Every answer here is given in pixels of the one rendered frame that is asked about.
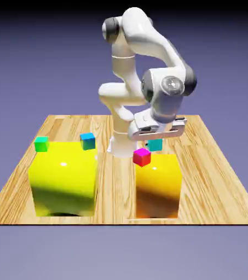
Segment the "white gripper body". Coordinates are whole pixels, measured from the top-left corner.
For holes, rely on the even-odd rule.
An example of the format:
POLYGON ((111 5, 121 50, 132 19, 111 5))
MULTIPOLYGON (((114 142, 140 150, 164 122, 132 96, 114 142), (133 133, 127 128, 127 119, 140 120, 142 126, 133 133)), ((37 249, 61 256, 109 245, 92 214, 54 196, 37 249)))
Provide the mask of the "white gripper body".
POLYGON ((180 137, 184 133, 187 118, 175 119, 172 123, 159 124, 158 127, 147 126, 138 128, 133 121, 128 129, 128 137, 132 141, 147 141, 161 138, 180 137))

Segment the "small teal cube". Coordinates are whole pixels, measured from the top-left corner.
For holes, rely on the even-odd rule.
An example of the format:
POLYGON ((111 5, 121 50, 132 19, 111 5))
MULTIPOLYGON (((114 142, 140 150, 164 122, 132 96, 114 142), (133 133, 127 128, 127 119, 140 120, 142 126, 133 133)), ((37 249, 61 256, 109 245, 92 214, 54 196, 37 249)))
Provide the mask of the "small teal cube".
POLYGON ((150 139, 146 143, 146 148, 149 151, 162 151, 163 140, 162 139, 150 139))

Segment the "small magenta cube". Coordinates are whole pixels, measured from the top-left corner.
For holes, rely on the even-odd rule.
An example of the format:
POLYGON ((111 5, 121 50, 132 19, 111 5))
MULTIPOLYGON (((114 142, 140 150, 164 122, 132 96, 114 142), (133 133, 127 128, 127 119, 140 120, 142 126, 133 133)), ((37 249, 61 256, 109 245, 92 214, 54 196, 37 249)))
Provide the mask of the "small magenta cube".
POLYGON ((132 160, 140 167, 146 166, 151 163, 151 152, 145 148, 137 149, 133 153, 132 160))

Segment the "small blue cube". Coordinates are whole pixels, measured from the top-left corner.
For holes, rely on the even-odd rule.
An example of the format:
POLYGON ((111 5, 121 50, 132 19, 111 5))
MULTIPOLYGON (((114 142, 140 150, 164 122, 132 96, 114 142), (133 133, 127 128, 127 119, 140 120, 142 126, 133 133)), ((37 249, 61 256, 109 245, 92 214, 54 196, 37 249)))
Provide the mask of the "small blue cube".
POLYGON ((83 150, 95 149, 95 136, 93 133, 83 133, 80 134, 80 142, 83 150))

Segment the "small green cube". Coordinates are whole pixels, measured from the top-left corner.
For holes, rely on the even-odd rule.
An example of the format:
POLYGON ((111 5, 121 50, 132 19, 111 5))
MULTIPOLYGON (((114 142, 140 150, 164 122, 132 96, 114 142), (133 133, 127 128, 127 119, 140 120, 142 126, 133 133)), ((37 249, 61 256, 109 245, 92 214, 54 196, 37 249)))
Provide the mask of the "small green cube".
POLYGON ((38 136, 34 140, 34 147, 35 151, 40 152, 47 152, 49 148, 49 138, 48 136, 38 136))

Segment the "large orange box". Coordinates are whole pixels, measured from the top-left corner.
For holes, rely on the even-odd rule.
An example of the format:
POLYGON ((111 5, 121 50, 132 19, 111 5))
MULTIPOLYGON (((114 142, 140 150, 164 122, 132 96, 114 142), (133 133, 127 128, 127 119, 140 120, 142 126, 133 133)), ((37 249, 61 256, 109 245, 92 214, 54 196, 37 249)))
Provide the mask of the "large orange box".
POLYGON ((135 166, 136 217, 178 217, 182 172, 175 154, 152 154, 151 163, 135 166))

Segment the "large yellow box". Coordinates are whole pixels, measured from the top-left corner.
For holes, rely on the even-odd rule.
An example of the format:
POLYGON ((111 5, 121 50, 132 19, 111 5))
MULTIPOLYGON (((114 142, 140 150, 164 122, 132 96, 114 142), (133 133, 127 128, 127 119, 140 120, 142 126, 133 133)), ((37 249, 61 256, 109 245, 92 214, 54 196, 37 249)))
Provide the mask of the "large yellow box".
POLYGON ((38 152, 28 170, 36 216, 93 216, 97 169, 97 148, 50 142, 48 151, 38 152))

